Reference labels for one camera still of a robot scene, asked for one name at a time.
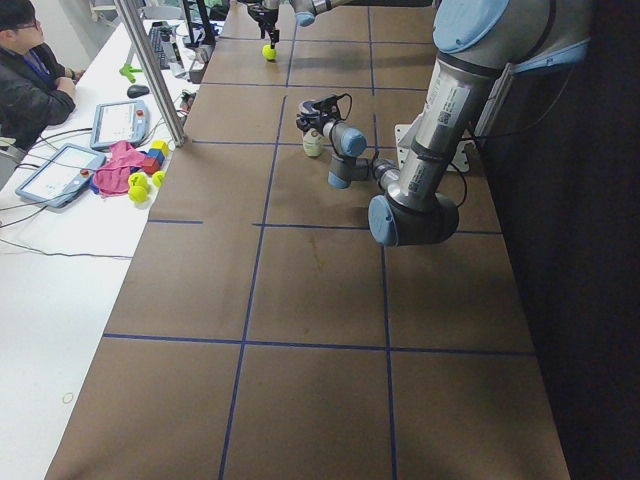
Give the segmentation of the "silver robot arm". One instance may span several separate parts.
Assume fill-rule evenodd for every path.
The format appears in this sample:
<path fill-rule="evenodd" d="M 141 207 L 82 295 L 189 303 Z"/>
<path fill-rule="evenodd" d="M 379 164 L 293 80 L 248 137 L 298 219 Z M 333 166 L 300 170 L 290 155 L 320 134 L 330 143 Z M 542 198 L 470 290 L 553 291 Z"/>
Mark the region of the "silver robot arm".
<path fill-rule="evenodd" d="M 582 61 L 593 13 L 591 1 L 437 2 L 436 60 L 423 111 L 402 139 L 408 151 L 402 166 L 362 158 L 366 139 L 341 119 L 335 96 L 302 102 L 297 127 L 332 143 L 330 185 L 376 180 L 382 192 L 370 201 L 368 222 L 378 243 L 443 242 L 456 231 L 459 214 L 437 188 L 495 81 L 507 67 L 521 73 Z"/>
<path fill-rule="evenodd" d="M 292 7 L 296 24 L 306 27 L 313 24 L 316 18 L 338 6 L 348 4 L 349 0 L 291 0 L 288 4 Z M 274 49 L 280 41 L 280 31 L 277 28 L 279 11 L 282 2 L 277 0 L 258 1 L 255 5 L 248 6 L 247 11 L 258 24 L 261 38 L 269 37 L 270 47 Z"/>

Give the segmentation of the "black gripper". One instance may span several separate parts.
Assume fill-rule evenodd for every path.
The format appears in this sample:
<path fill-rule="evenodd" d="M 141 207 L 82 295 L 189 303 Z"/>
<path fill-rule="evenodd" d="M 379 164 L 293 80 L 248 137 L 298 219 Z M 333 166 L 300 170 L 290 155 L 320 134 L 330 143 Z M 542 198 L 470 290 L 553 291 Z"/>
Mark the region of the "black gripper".
<path fill-rule="evenodd" d="M 296 127 L 307 133 L 311 130 L 316 131 L 320 135 L 324 134 L 324 127 L 330 122 L 330 116 L 323 112 L 307 112 L 296 116 Z"/>
<path fill-rule="evenodd" d="M 266 39 L 266 31 L 268 31 L 271 49 L 275 49 L 276 45 L 280 41 L 280 31 L 277 29 L 278 16 L 279 16 L 278 8 L 270 9 L 264 6 L 260 7 L 260 12 L 259 12 L 260 38 Z"/>

